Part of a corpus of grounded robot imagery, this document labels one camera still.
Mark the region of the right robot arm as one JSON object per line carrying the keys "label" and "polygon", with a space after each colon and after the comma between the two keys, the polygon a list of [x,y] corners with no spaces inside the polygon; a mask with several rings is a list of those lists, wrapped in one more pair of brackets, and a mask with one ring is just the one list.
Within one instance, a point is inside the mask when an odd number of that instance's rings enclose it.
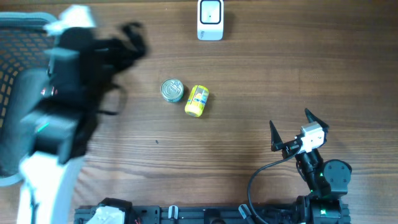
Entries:
{"label": "right robot arm", "polygon": [[294,140],[283,142],[273,123],[271,150],[281,151],[284,159],[294,156],[296,169],[310,193],[291,204],[272,204],[262,214],[271,223],[350,224],[348,205],[341,198],[348,193],[352,167],[345,161],[324,161],[319,148],[326,143],[329,125],[305,110],[308,124]]}

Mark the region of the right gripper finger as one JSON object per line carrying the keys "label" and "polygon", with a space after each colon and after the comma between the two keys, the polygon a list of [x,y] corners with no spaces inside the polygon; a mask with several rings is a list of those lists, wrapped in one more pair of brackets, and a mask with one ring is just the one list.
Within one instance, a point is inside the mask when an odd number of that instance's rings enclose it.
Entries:
{"label": "right gripper finger", "polygon": [[284,143],[271,120],[269,121],[269,126],[271,130],[271,151],[276,152],[283,148]]}
{"label": "right gripper finger", "polygon": [[316,117],[308,108],[305,108],[305,115],[309,123],[317,122],[324,130],[329,129],[329,125],[327,125],[324,121]]}

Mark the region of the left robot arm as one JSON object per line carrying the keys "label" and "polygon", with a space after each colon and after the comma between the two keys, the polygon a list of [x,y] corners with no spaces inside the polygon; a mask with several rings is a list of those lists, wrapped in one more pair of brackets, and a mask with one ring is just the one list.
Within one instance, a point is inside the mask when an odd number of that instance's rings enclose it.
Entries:
{"label": "left robot arm", "polygon": [[27,154],[19,163],[23,178],[18,223],[66,223],[88,141],[103,113],[101,102],[117,89],[114,76],[144,57],[140,22],[121,24],[125,39],[97,39],[88,6],[72,5],[45,26],[55,45],[40,100],[21,118]]}

